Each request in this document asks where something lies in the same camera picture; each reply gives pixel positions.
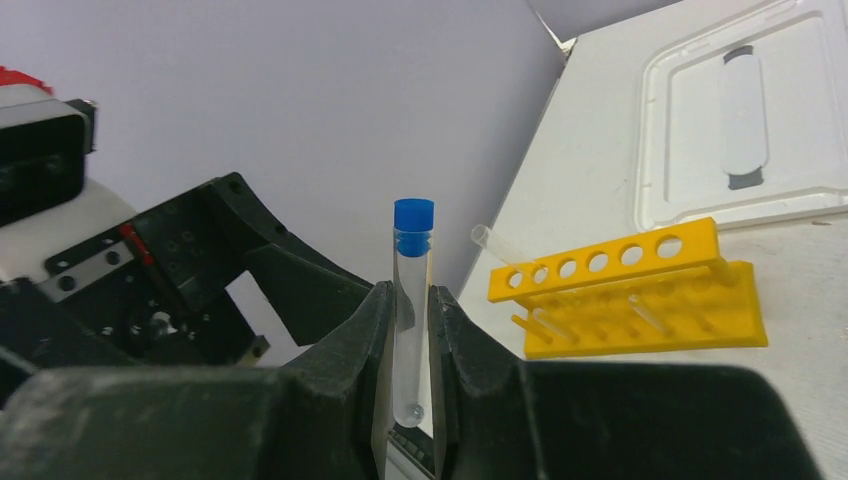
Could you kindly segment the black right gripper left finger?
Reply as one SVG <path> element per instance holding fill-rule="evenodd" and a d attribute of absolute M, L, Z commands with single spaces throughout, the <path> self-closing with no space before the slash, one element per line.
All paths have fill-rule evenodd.
<path fill-rule="evenodd" d="M 68 367 L 1 416 L 5 479 L 381 479 L 394 286 L 278 368 Z"/>

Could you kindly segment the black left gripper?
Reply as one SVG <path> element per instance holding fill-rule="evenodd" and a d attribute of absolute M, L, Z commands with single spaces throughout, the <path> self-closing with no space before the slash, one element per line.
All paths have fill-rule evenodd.
<path fill-rule="evenodd" d="M 215 221 L 176 198 L 49 254 L 44 279 L 4 284 L 2 346 L 38 368 L 252 365 L 269 343 L 228 293 L 242 273 L 234 252 L 298 345 L 343 324 L 373 288 L 290 231 L 240 174 L 199 190 Z"/>

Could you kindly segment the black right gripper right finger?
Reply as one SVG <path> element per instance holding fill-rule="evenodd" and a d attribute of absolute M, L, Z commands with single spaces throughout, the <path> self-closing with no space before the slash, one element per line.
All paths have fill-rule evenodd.
<path fill-rule="evenodd" d="M 817 479 L 782 399 L 726 365 L 525 361 L 429 292 L 440 479 Z"/>

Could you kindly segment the clear glass test tube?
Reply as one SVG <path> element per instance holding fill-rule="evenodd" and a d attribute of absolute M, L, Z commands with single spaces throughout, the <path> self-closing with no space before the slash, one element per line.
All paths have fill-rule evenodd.
<path fill-rule="evenodd" d="M 505 265 L 512 267 L 534 265 L 535 261 L 520 252 L 514 245 L 495 233 L 488 226 L 478 224 L 470 232 L 470 239 L 483 251 L 488 252 Z"/>

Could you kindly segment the yellow test tube rack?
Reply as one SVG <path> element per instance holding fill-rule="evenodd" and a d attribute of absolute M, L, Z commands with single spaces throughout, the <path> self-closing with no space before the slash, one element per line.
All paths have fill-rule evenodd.
<path fill-rule="evenodd" d="M 707 217 L 495 269 L 487 299 L 513 302 L 525 315 L 530 360 L 714 348 L 766 347 L 754 267 L 728 261 Z M 641 295 L 672 329 L 664 336 L 628 303 Z M 577 344 L 539 324 L 542 308 L 580 336 Z"/>

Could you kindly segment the blue capped vial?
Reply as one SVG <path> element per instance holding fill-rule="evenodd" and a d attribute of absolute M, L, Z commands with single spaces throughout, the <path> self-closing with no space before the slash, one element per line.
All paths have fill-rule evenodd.
<path fill-rule="evenodd" d="M 404 428 L 425 416 L 421 364 L 425 347 L 431 285 L 432 231 L 435 204 L 422 198 L 394 203 L 393 285 L 395 288 L 392 364 L 392 413 Z"/>

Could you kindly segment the white plastic bin lid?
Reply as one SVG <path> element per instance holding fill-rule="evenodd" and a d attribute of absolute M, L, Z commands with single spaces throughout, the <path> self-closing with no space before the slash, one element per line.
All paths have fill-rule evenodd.
<path fill-rule="evenodd" d="M 643 71 L 633 219 L 723 229 L 847 208 L 847 7 L 765 1 Z"/>

